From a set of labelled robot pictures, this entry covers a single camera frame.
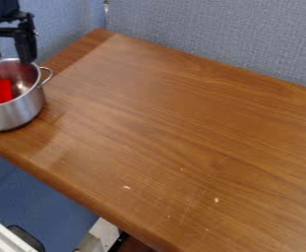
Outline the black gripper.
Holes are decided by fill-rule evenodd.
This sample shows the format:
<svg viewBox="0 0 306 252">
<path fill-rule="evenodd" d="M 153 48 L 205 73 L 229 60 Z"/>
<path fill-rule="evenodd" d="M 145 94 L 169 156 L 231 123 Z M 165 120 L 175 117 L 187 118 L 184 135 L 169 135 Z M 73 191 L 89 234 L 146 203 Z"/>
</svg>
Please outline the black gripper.
<svg viewBox="0 0 306 252">
<path fill-rule="evenodd" d="M 35 15 L 22 10 L 19 0 L 0 0 L 0 37 L 14 37 L 23 64 L 38 58 Z"/>
</svg>

